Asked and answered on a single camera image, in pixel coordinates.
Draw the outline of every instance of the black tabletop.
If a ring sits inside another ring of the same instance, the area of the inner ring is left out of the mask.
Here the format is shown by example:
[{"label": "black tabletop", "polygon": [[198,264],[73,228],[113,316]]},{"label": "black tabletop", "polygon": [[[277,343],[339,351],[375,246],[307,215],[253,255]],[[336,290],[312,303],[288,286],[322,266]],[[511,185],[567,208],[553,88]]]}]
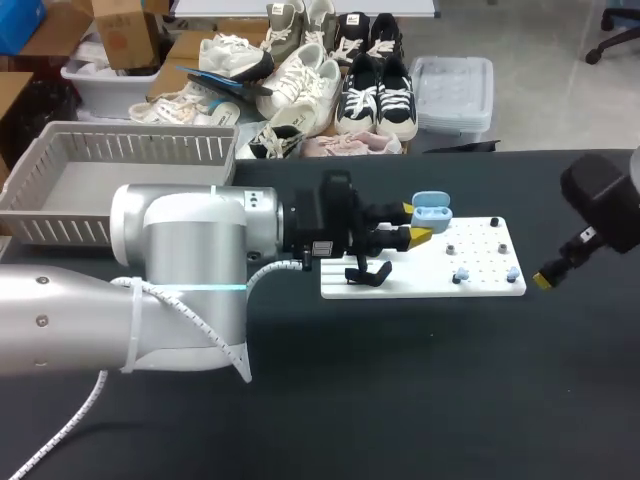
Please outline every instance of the black tabletop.
[{"label": "black tabletop", "polygon": [[[626,168],[631,152],[603,152]],[[559,176],[580,152],[245,165],[236,184],[315,186],[346,168],[366,200],[441,189],[457,216],[503,216],[527,279],[583,227]],[[13,245],[5,262],[130,274],[107,254]],[[256,288],[254,381],[232,369],[113,373],[30,479],[636,479],[640,252],[600,252],[524,297],[323,300],[318,272]],[[0,477],[67,421],[95,374],[0,380]]]}]

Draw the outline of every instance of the chair wheel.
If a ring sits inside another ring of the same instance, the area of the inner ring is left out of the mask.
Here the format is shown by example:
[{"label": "chair wheel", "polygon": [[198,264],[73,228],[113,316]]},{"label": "chair wheel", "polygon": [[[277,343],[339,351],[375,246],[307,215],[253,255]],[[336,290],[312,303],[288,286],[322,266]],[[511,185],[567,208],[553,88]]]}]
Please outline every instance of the chair wheel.
[{"label": "chair wheel", "polygon": [[611,30],[613,30],[614,26],[615,25],[613,24],[613,18],[609,16],[602,17],[602,21],[600,22],[600,28],[602,30],[604,30],[605,32],[610,32]]},{"label": "chair wheel", "polygon": [[589,53],[587,53],[587,56],[585,57],[584,60],[589,65],[595,65],[600,61],[601,58],[602,58],[602,53],[594,49],[594,50],[591,50]]}]

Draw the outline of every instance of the olive green sneaker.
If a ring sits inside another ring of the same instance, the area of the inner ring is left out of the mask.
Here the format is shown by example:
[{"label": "olive green sneaker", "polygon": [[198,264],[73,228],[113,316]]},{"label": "olive green sneaker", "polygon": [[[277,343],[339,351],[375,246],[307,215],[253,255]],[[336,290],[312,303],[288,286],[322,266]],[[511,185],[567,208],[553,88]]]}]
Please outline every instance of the olive green sneaker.
[{"label": "olive green sneaker", "polygon": [[305,6],[302,0],[267,5],[269,30],[260,48],[270,52],[276,63],[284,62],[300,46]]},{"label": "olive green sneaker", "polygon": [[322,45],[326,57],[333,51],[336,24],[336,9],[331,0],[313,0],[304,18],[304,37],[301,43]]}]

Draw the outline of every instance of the cable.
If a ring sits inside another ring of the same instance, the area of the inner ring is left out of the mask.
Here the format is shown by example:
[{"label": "cable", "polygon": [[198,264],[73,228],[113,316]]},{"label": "cable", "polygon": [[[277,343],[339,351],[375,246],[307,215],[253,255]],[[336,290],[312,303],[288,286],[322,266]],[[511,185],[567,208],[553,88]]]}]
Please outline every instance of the cable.
[{"label": "cable", "polygon": [[[264,278],[264,276],[268,273],[275,272],[276,270],[302,270],[302,263],[298,261],[283,260],[270,263],[269,265],[262,267],[260,270],[254,273],[247,282],[247,301],[249,301],[249,296],[251,295],[253,287],[255,287],[256,283],[258,283],[258,281]],[[134,283],[134,279],[128,277],[120,277],[111,280],[111,283],[122,287],[131,287],[131,285]],[[191,310],[177,298],[173,297],[171,294],[163,291],[155,285],[144,281],[141,281],[141,284],[143,292],[146,292],[149,295],[153,295],[158,300],[166,303],[175,311],[191,320],[200,330],[204,332],[204,334],[209,339],[211,339],[214,345],[220,348],[227,355],[227,357],[229,357],[231,363],[234,367],[236,367],[243,380],[247,383],[251,381],[251,372],[248,369],[248,364],[247,366],[245,366],[245,362],[243,361],[243,359],[241,357],[238,357],[233,352],[233,350],[231,350],[229,345],[215,332],[215,330],[207,325],[193,310]],[[100,393],[102,392],[102,389],[107,382],[108,375],[109,372],[107,372],[106,370],[100,370],[100,373],[98,374],[98,380],[96,381],[93,390],[89,394],[89,397],[85,400],[85,402],[75,413],[75,415],[71,417],[71,420],[69,420],[67,424],[62,427],[62,429],[58,433],[56,433],[53,438],[51,438],[51,440],[45,443],[44,446],[40,450],[38,450],[35,455],[33,455],[22,467],[20,467],[20,469],[16,473],[14,473],[9,478],[9,480],[22,479],[27,473],[29,473],[31,469],[33,469],[33,467],[38,464],[40,460],[42,460],[42,458],[44,458],[47,453],[53,450],[53,448],[58,443],[60,443],[62,439],[66,437],[69,432],[71,432],[71,430],[76,427],[76,425],[78,425],[78,423],[80,423],[80,420],[84,418],[93,404],[96,403],[98,396],[100,396]]]},{"label": "cable", "polygon": [[9,478],[9,480],[20,480],[27,473],[29,473],[29,470],[35,467],[36,464],[40,460],[42,460],[42,458],[47,453],[53,450],[53,447],[55,447],[58,443],[60,443],[60,441],[64,437],[66,437],[67,434],[71,430],[73,430],[73,428],[78,423],[80,423],[80,420],[82,420],[82,418],[87,414],[89,409],[93,406],[93,404],[98,399],[98,396],[100,395],[100,392],[102,392],[102,389],[104,388],[104,384],[107,381],[108,374],[109,373],[106,370],[100,370],[100,373],[98,374],[98,380],[96,381],[96,384],[93,387],[93,390],[89,394],[89,397],[85,400],[84,404],[76,412],[76,414],[73,417],[71,417],[71,420],[69,420],[67,424],[64,427],[62,427],[62,429],[53,436],[51,440],[45,443],[44,446],[40,450],[38,450],[36,454],[29,459],[29,461],[27,461],[27,463],[25,463],[22,467],[20,467],[20,469],[16,473],[14,473],[11,476],[11,478]]},{"label": "cable", "polygon": [[276,270],[302,271],[302,262],[299,262],[297,260],[281,260],[279,262],[273,262],[262,267],[260,270],[254,273],[247,282],[247,302],[249,301],[249,296],[251,295],[253,288],[256,286],[256,283],[264,278],[266,274],[275,272]]}]

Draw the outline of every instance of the gray floor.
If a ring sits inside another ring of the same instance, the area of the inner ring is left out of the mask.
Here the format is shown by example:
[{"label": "gray floor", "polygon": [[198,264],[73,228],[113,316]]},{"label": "gray floor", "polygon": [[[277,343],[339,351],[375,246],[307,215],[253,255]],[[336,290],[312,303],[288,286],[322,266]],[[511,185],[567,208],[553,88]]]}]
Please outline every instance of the gray floor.
[{"label": "gray floor", "polygon": [[405,19],[407,59],[480,56],[493,62],[496,100],[488,138],[500,150],[640,145],[640,40],[584,55],[605,0],[440,0],[442,18]]}]

